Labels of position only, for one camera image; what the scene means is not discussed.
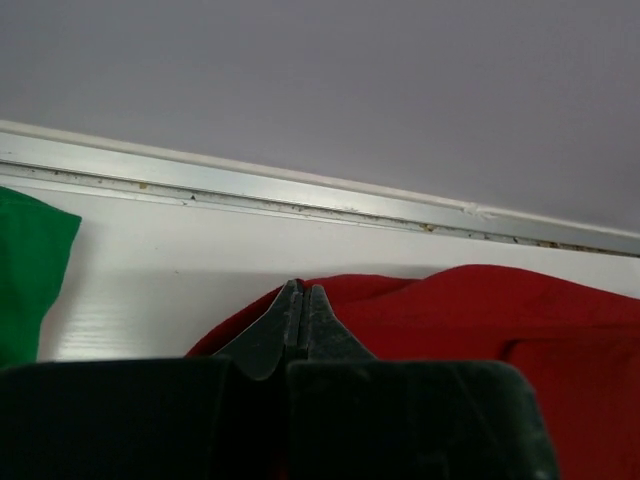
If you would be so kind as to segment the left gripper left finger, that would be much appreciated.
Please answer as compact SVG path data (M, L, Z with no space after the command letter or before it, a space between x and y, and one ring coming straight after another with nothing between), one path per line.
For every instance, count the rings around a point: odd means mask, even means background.
M212 357L230 359L251 380L268 379L297 347L302 307L303 284L289 280L266 312Z

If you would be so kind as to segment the red t shirt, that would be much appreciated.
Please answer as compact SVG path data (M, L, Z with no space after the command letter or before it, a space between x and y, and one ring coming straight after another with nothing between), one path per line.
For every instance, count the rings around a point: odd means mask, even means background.
M319 285L376 357L309 361L274 379L290 479L635 479L639 303L539 273L467 265L424 279ZM213 355L282 287L192 349Z

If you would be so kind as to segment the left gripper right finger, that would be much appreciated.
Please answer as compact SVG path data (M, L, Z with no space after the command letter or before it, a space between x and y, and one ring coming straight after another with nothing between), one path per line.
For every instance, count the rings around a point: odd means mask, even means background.
M376 357L335 315L325 289L313 285L303 296L298 358L309 361L369 361Z

